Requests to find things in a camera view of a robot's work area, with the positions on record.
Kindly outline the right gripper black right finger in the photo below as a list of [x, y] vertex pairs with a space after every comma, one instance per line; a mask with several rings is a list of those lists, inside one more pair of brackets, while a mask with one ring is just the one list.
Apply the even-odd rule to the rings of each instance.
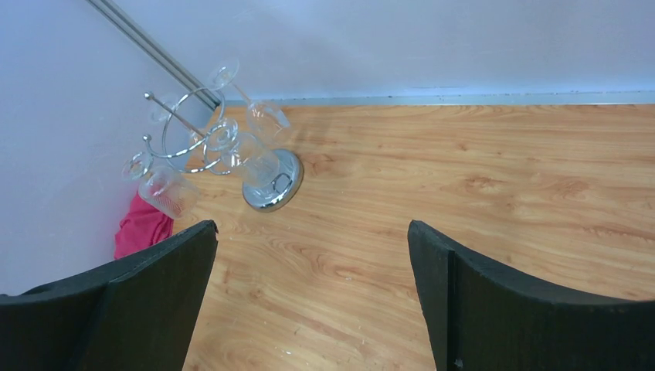
[[409, 224], [439, 370], [652, 370], [654, 303], [567, 288]]

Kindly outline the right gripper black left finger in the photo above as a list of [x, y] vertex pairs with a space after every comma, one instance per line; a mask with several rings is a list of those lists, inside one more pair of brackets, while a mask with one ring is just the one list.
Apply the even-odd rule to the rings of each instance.
[[180, 370], [218, 228], [195, 224], [145, 250], [1, 297], [3, 370]]

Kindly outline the patterned clear wine glass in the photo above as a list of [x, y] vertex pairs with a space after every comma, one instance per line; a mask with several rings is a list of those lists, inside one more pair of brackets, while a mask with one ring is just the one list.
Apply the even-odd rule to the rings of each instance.
[[137, 194], [150, 206], [176, 220], [196, 206], [199, 189], [170, 166], [154, 165], [154, 157], [138, 152], [125, 162], [122, 177], [138, 183]]

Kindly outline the clear wine glass front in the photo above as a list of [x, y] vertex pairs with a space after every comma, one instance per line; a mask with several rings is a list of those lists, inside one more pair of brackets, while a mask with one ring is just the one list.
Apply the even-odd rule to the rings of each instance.
[[221, 163], [254, 188], [269, 185], [280, 172], [277, 156], [248, 131], [241, 131], [231, 117], [218, 120], [209, 130], [206, 144], [217, 152]]

